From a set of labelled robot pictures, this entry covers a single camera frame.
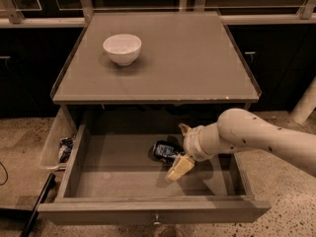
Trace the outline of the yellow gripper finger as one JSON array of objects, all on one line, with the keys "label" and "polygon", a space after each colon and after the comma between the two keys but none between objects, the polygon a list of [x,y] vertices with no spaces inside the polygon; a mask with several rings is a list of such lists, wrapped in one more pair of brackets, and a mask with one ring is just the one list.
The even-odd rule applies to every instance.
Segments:
[{"label": "yellow gripper finger", "polygon": [[195,166],[195,161],[187,155],[178,156],[166,174],[168,182],[176,182]]},{"label": "yellow gripper finger", "polygon": [[185,123],[180,123],[179,129],[180,129],[183,137],[186,137],[190,133],[190,131],[192,130],[192,128]]}]

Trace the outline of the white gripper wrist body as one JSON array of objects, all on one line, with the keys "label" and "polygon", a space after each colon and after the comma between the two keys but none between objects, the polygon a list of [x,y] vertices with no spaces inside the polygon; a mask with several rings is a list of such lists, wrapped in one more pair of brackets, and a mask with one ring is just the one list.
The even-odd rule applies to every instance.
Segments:
[{"label": "white gripper wrist body", "polygon": [[183,148],[186,155],[197,162],[211,159],[214,156],[214,125],[192,127],[183,137]]}]

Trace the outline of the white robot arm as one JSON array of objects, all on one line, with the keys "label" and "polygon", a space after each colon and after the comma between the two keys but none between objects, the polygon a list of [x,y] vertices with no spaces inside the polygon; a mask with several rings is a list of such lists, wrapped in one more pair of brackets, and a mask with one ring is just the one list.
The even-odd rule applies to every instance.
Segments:
[{"label": "white robot arm", "polygon": [[316,175],[315,134],[275,126],[248,111],[229,109],[215,123],[196,127],[180,123],[179,128],[185,155],[176,157],[166,175],[168,181],[182,178],[196,162],[245,148],[267,151],[311,176]]}]

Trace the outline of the white cylindrical robot base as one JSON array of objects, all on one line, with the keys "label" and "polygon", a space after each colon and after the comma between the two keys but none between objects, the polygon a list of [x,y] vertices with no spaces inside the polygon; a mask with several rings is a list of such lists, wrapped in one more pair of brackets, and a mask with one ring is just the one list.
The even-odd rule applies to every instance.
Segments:
[{"label": "white cylindrical robot base", "polygon": [[291,118],[299,124],[307,121],[316,108],[316,77],[308,86],[294,109],[291,111]]}]

